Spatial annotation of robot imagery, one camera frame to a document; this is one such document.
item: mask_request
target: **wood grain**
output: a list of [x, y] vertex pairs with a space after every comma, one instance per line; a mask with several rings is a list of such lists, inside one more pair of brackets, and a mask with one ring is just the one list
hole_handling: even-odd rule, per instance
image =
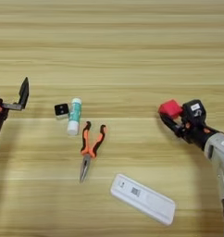
[[[224, 131], [224, 0], [0, 1], [0, 237], [216, 237], [218, 186], [201, 151], [164, 128], [157, 108], [200, 98]], [[82, 99], [81, 127], [108, 134], [79, 184], [81, 136], [54, 105]], [[109, 193], [117, 173], [177, 203], [164, 227]]]

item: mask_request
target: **glue stick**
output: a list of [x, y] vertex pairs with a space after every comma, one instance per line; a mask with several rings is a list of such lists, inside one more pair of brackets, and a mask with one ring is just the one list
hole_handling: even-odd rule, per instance
[[68, 134], [75, 136], [79, 133], [79, 122], [81, 117], [81, 99], [74, 98], [71, 101], [71, 110], [68, 119]]

